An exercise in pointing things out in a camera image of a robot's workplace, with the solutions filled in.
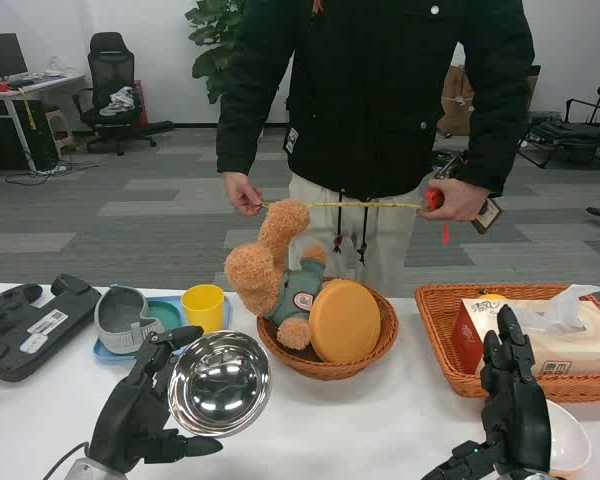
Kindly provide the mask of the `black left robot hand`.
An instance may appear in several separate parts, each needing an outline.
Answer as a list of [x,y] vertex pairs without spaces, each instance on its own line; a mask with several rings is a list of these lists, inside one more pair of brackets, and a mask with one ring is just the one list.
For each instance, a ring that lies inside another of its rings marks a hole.
[[212,438],[185,437],[165,427],[170,417],[167,386],[174,352],[202,337],[200,327],[153,333],[141,344],[129,374],[115,386],[96,422],[88,458],[108,476],[123,475],[140,462],[175,463],[223,449]]

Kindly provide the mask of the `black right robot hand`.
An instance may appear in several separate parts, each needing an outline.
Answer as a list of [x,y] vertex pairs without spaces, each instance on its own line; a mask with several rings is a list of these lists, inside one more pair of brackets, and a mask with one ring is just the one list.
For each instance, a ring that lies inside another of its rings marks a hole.
[[549,479],[551,424],[547,400],[532,374],[531,341],[507,305],[496,331],[484,337],[481,384],[488,393],[481,412],[485,441],[467,441],[431,470],[427,479]]

